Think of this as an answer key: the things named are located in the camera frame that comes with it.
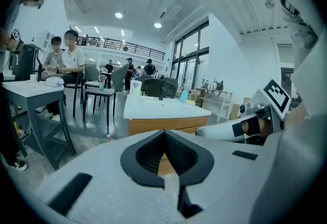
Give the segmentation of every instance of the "cup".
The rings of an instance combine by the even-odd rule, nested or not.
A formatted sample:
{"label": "cup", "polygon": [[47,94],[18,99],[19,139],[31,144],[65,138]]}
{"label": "cup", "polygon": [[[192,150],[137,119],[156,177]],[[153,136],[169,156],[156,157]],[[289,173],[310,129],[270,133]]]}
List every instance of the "cup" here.
{"label": "cup", "polygon": [[100,82],[100,90],[102,91],[104,89],[104,82]]}
{"label": "cup", "polygon": [[36,74],[31,74],[30,75],[30,80],[31,81],[37,81],[37,75]]}

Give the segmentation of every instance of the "green cup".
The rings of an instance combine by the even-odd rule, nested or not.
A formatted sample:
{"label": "green cup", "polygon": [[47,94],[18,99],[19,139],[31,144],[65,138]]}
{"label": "green cup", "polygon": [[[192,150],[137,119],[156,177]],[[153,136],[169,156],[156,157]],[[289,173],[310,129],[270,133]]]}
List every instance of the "green cup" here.
{"label": "green cup", "polygon": [[100,82],[100,90],[102,91],[104,89],[104,82]]}

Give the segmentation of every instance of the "black shirt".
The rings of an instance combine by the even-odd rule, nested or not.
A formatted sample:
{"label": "black shirt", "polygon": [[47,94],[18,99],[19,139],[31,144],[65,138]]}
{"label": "black shirt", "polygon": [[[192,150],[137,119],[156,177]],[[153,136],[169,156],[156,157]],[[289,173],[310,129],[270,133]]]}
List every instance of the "black shirt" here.
{"label": "black shirt", "polygon": [[108,70],[108,73],[111,73],[113,70],[113,65],[111,64],[106,64],[105,68]]}
{"label": "black shirt", "polygon": [[155,72],[155,65],[146,65],[143,69],[145,70],[145,74],[153,75],[153,72]]}
{"label": "black shirt", "polygon": [[[131,63],[131,64],[128,64],[128,69],[129,70],[133,70],[134,69],[134,65]],[[127,78],[131,78],[132,77],[132,73],[133,71],[128,71],[127,74],[126,74],[126,77]]]}

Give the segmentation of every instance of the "balcony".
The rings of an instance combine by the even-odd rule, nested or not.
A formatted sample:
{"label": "balcony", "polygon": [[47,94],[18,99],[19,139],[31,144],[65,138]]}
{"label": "balcony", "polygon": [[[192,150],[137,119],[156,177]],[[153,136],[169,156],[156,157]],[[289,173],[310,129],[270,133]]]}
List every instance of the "balcony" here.
{"label": "balcony", "polygon": [[99,38],[99,37],[79,37],[78,46],[100,47],[112,50],[121,50],[125,52],[135,53],[142,57],[164,60],[165,53],[151,48],[143,47],[133,43],[122,42],[115,39]]}

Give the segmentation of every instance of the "white cloth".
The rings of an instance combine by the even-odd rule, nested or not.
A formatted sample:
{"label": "white cloth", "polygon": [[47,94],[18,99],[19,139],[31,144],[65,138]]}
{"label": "white cloth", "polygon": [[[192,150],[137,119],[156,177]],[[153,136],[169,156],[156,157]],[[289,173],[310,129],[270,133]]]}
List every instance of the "white cloth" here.
{"label": "white cloth", "polygon": [[64,85],[63,79],[58,77],[48,78],[45,83],[49,87],[61,87]]}
{"label": "white cloth", "polygon": [[84,53],[79,47],[76,47],[73,52],[65,50],[62,53],[62,62],[66,68],[77,68],[84,65]]}

